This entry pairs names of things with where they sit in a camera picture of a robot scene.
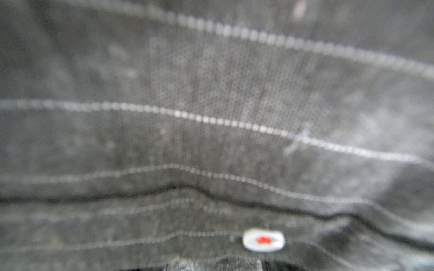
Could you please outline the dark grey striped shirt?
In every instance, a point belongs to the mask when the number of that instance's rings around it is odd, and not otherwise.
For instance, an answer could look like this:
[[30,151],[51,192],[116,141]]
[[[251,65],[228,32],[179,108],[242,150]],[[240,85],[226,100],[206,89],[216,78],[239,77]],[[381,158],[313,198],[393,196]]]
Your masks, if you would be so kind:
[[431,271],[432,1],[2,1],[3,271]]

